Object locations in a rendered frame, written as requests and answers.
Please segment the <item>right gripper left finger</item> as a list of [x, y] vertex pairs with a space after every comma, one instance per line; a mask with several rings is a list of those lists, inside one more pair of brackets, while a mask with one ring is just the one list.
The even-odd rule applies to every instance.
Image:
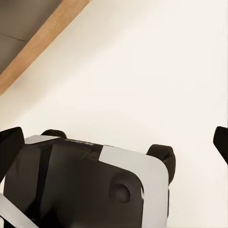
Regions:
[[0, 132], [0, 183], [25, 145], [21, 127]]

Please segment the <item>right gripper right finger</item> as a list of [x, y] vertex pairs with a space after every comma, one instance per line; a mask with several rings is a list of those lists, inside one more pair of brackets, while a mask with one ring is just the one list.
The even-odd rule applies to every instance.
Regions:
[[228, 128], [218, 126], [214, 133], [213, 143], [228, 165]]

